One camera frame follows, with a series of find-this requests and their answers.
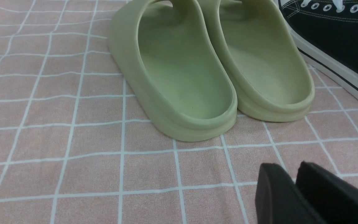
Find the shoe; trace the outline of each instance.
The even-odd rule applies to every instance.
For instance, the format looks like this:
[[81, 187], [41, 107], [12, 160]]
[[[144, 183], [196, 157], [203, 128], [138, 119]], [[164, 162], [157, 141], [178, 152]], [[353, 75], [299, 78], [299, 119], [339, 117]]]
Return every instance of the shoe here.
[[358, 99], [358, 0], [278, 0], [307, 63]]
[[245, 115], [270, 122], [302, 119], [314, 83], [285, 20], [271, 0], [198, 0], [213, 47]]
[[315, 163], [302, 162], [296, 186], [330, 224], [358, 224], [358, 189]]
[[258, 224], [326, 224], [278, 164], [260, 165], [255, 196]]
[[139, 104], [165, 135], [203, 141], [237, 118], [236, 91], [196, 0], [133, 0], [113, 17], [108, 46]]

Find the black sneaker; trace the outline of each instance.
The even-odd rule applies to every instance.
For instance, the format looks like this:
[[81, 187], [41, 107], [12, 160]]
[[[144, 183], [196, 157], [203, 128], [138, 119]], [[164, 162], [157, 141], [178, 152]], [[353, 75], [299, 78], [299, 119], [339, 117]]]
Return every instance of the black sneaker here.
[[275, 1], [305, 61], [358, 99], [358, 0]]

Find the pink checkered cloth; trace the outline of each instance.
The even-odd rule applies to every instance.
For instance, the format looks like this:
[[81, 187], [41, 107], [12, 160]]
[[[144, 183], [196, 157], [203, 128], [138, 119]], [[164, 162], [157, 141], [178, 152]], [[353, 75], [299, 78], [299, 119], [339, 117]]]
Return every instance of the pink checkered cloth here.
[[0, 0], [0, 223], [256, 223], [259, 165], [302, 160], [358, 187], [358, 101], [310, 68], [297, 122], [238, 114], [222, 136], [159, 133], [111, 58], [125, 1]]

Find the white rubber sole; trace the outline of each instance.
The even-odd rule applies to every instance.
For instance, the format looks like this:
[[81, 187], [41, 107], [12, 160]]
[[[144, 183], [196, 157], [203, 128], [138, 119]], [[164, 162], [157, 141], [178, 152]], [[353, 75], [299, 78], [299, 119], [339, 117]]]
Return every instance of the white rubber sole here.
[[326, 74], [358, 99], [358, 74], [310, 44], [297, 34], [288, 24], [287, 27], [304, 60], [314, 68]]

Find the slide sandal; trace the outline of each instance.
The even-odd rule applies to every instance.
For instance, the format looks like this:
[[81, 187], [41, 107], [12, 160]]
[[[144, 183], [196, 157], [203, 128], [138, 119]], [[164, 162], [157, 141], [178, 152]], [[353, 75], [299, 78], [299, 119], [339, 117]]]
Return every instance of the slide sandal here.
[[155, 127], [185, 142], [229, 130], [236, 91], [196, 0], [133, 0], [113, 17], [111, 54]]
[[272, 0], [198, 0], [211, 42], [244, 114], [270, 122], [303, 118], [314, 83]]
[[278, 164], [260, 165], [255, 196], [258, 224], [326, 224]]
[[358, 189], [315, 163], [302, 162], [296, 185], [330, 224], [358, 224]]

